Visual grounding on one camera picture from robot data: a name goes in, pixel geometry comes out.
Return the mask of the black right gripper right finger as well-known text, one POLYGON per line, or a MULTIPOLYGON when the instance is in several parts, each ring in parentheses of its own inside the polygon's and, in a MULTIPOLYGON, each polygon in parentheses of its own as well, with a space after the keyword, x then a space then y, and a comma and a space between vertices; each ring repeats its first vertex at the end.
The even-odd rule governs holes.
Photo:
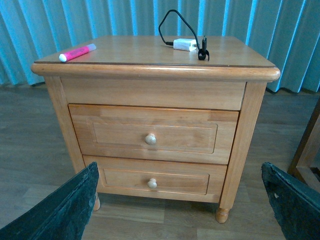
POLYGON ((320 238, 320 193, 270 162, 261 177, 274 217, 287 240, 320 238))

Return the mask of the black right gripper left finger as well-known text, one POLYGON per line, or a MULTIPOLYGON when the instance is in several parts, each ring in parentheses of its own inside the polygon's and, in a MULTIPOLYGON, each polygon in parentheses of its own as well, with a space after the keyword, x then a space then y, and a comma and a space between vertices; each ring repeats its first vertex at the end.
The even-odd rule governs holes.
POLYGON ((2 240, 80 240, 96 203, 96 162, 0 230, 2 240))

